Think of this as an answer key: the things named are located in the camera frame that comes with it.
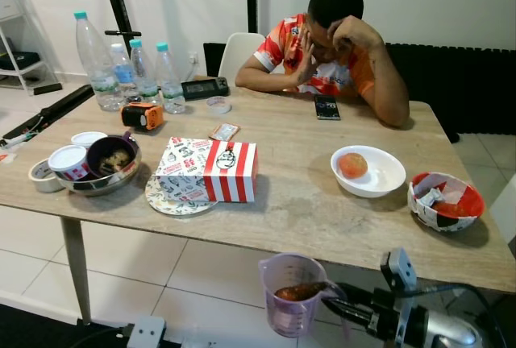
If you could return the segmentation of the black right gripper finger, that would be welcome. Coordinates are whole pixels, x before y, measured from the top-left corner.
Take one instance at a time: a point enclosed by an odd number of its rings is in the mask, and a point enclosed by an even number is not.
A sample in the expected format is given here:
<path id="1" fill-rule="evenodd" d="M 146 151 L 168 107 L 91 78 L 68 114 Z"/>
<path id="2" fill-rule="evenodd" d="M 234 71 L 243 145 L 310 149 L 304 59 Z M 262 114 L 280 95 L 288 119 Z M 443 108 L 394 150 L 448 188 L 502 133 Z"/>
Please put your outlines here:
<path id="1" fill-rule="evenodd" d="M 324 290 L 324 304 L 327 307 L 371 307 L 373 295 L 368 290 L 351 285 L 329 285 Z"/>
<path id="2" fill-rule="evenodd" d="M 339 318 L 369 329 L 375 327 L 376 312 L 373 300 L 322 300 L 322 304 Z"/>

